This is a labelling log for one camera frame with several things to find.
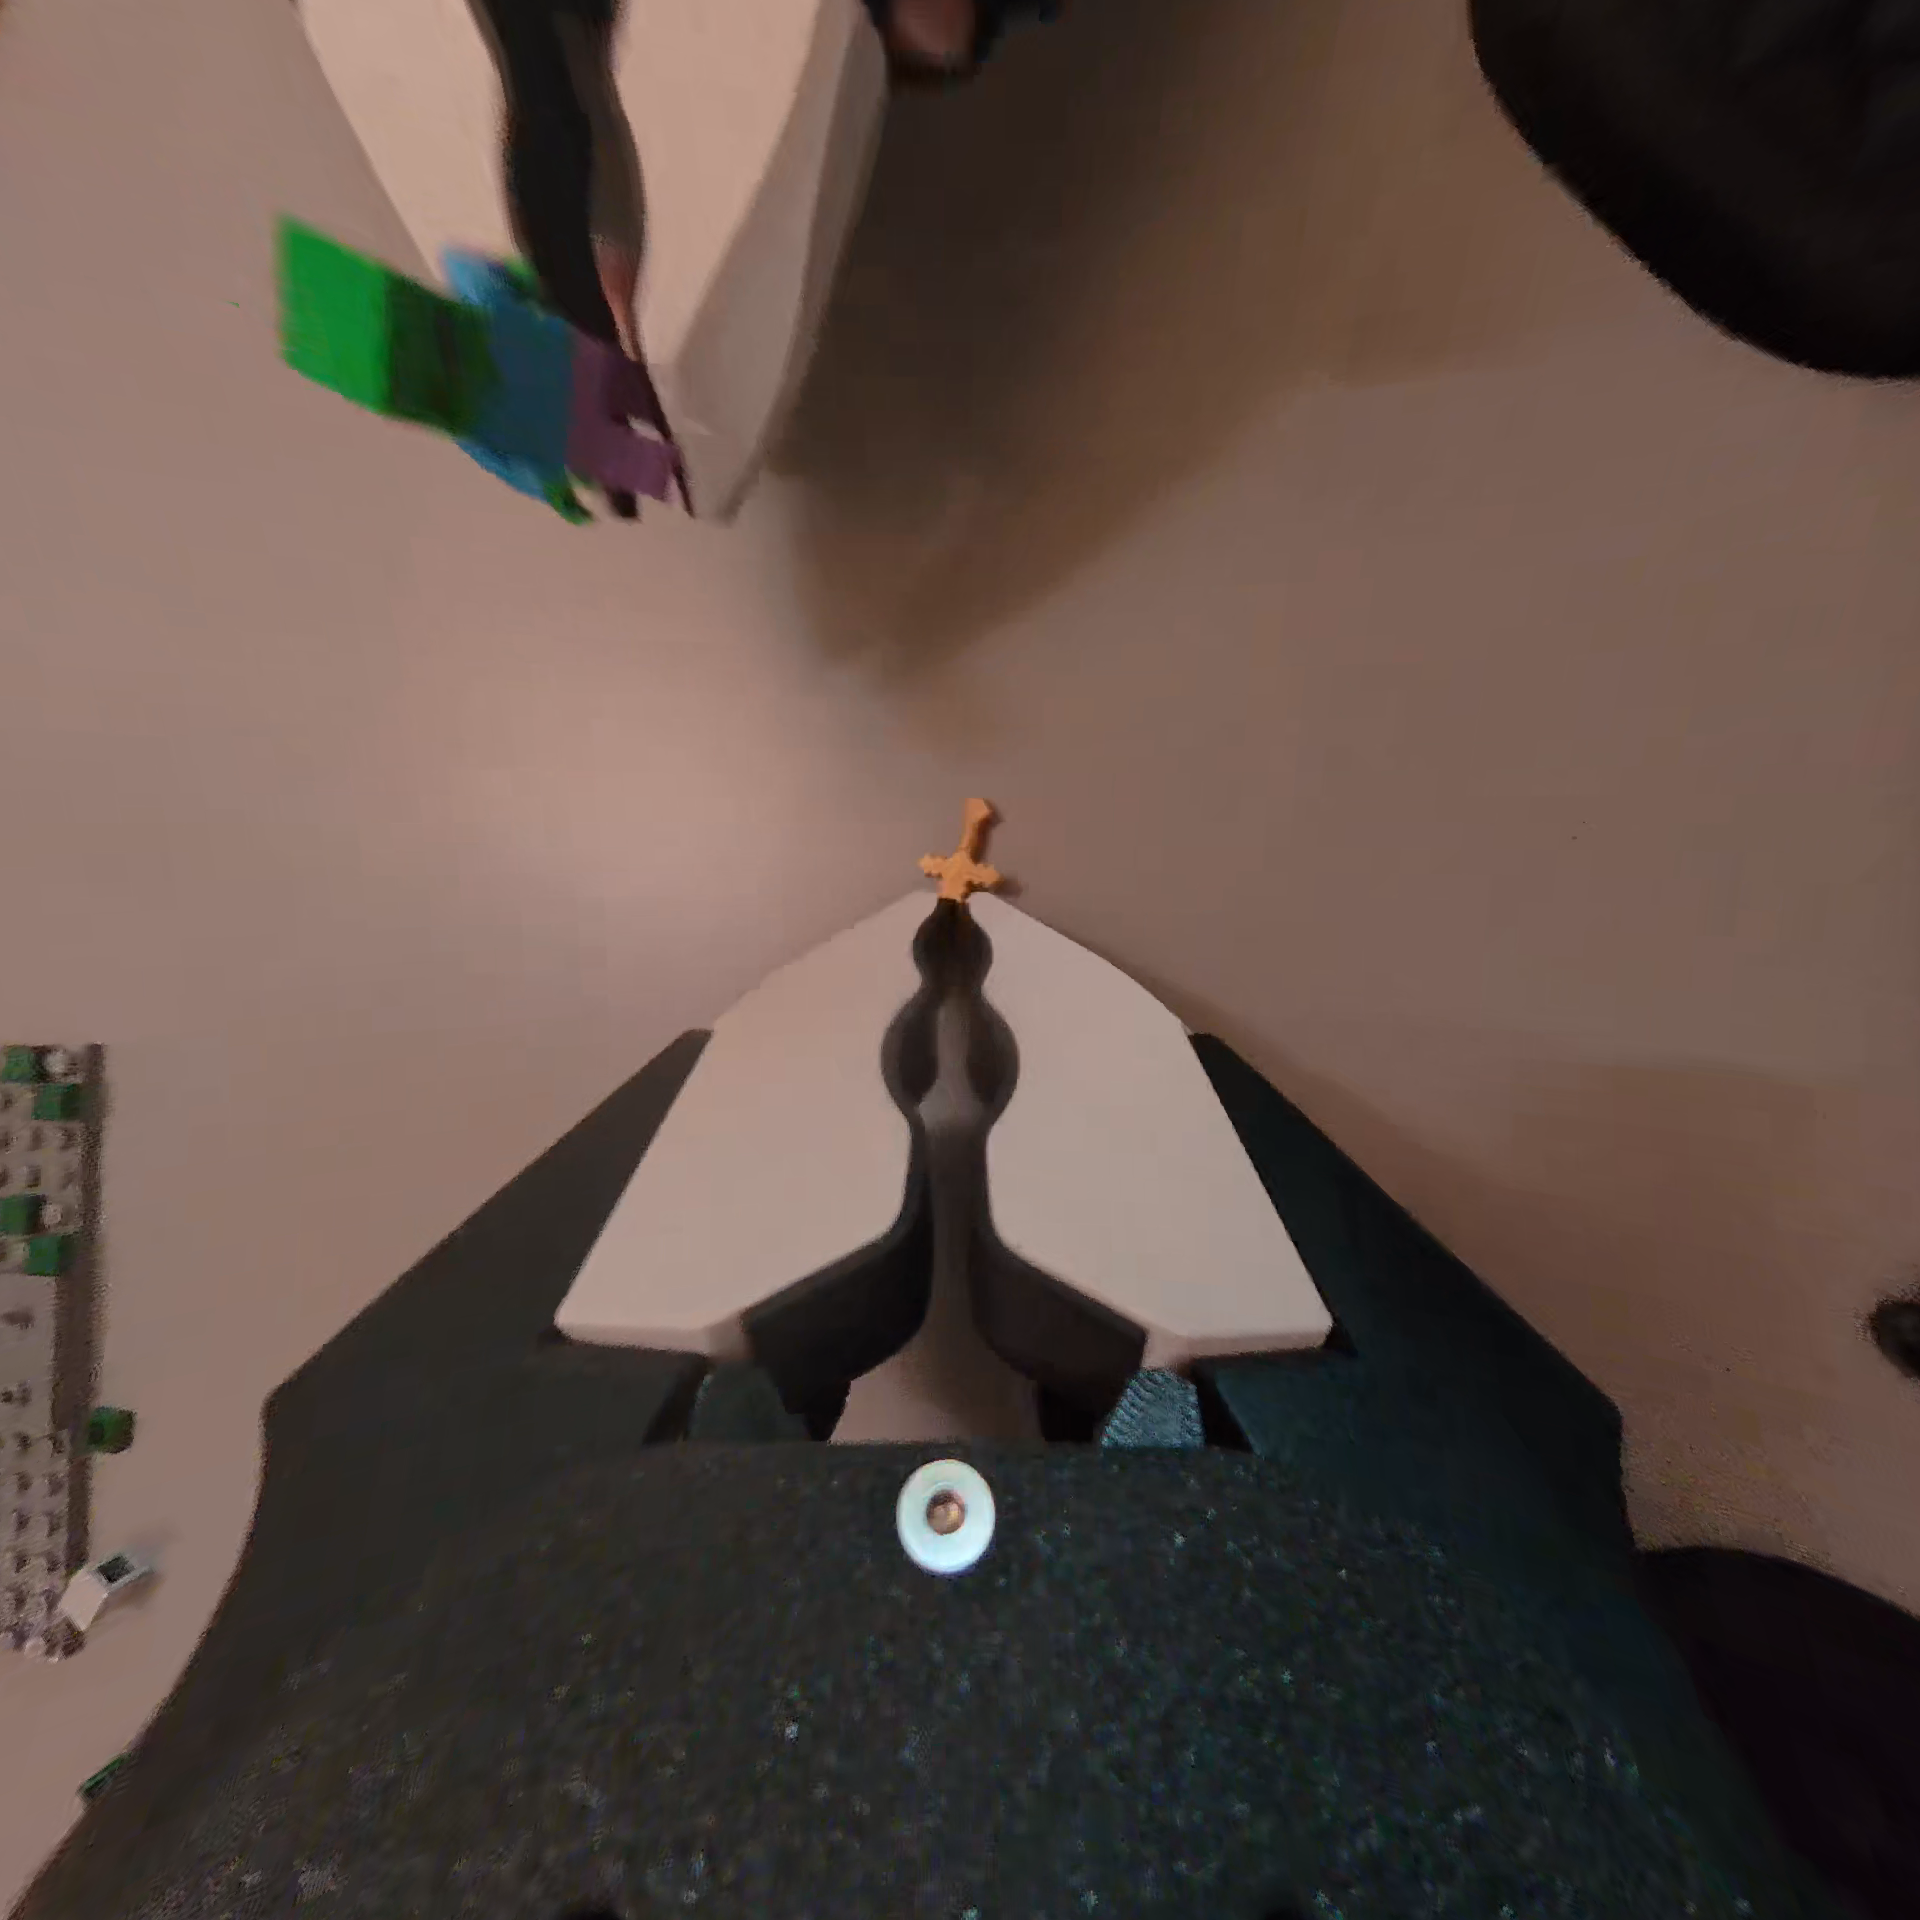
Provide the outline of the person's right hand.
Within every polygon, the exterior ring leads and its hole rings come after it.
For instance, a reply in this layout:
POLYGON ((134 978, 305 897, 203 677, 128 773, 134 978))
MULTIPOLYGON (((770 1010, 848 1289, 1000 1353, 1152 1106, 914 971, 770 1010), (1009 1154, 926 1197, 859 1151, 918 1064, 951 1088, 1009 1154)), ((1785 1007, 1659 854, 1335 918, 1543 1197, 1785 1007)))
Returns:
POLYGON ((864 3, 888 80, 949 85, 973 77, 982 35, 978 3, 864 3))

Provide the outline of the gold toy sword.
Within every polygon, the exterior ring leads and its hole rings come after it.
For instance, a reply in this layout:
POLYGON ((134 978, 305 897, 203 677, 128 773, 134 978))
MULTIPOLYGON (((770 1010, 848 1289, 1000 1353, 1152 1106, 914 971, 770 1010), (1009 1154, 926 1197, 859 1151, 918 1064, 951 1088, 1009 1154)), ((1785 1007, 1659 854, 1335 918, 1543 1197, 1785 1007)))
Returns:
POLYGON ((934 888, 941 903, 963 906, 973 897, 997 894, 1005 877, 989 862, 992 831, 999 813, 989 800, 969 798, 962 805, 962 821, 955 846, 945 854, 923 854, 918 877, 934 888))

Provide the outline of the green headed toy minifigure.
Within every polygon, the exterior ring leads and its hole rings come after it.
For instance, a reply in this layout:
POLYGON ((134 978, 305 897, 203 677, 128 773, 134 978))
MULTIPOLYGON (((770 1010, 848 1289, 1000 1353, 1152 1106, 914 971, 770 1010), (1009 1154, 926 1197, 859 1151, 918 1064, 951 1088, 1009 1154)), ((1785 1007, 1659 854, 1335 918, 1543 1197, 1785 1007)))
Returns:
POLYGON ((427 427, 512 493, 584 525, 583 489, 619 517, 689 512, 679 439, 640 360, 567 322, 517 262, 449 249, 445 286, 411 280, 280 217, 279 353, 375 416, 427 427))

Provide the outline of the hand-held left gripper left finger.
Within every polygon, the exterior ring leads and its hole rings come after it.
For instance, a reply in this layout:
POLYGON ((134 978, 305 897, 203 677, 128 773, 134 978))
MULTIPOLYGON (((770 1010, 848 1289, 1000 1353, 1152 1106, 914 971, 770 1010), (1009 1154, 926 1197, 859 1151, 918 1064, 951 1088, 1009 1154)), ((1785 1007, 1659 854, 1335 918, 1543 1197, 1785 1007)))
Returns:
POLYGON ((567 1343, 749 1366, 825 1441, 921 1330, 927 1145, 887 1045, 927 912, 888 903, 717 1018, 567 1287, 567 1343))

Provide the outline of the small white grey brick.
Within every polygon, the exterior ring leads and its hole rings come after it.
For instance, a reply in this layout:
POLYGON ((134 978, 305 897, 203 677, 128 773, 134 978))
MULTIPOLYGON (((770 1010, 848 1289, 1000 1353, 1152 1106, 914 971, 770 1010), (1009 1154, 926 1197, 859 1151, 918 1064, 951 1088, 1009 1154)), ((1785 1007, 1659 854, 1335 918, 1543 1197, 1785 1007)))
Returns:
POLYGON ((86 1561, 64 1585, 56 1616, 86 1635, 120 1599, 152 1581, 154 1569, 137 1553, 110 1553, 86 1561))

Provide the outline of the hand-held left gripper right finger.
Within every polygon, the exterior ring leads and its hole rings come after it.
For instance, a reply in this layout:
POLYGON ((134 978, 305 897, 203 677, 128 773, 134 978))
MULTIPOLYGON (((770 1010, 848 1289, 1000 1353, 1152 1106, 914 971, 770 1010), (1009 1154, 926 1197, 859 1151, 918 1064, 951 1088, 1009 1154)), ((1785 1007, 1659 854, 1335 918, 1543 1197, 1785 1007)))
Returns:
POLYGON ((1139 1371, 1321 1353, 1328 1307, 1195 1035, 1113 963, 976 897, 967 1297, 1051 1437, 1139 1371))

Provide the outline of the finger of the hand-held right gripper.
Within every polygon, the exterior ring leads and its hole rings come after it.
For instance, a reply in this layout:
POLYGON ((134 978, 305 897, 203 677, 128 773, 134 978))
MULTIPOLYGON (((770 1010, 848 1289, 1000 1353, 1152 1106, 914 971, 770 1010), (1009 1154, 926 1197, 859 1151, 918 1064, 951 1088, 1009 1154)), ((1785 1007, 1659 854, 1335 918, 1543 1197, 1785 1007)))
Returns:
POLYGON ((298 3, 296 24, 422 264, 573 271, 573 102, 546 6, 298 3))
POLYGON ((859 3, 631 3, 613 85, 640 179, 631 335, 696 519, 731 521, 797 402, 887 107, 859 3))

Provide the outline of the grey brick building model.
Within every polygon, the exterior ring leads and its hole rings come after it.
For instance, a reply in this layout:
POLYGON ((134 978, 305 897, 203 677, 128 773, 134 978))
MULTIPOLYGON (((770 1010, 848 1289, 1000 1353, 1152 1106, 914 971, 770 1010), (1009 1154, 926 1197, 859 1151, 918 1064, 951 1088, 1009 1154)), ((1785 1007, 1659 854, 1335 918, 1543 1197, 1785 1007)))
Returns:
POLYGON ((6 1043, 2 1071, 2 1645, 58 1665, 88 1559, 104 1054, 6 1043))

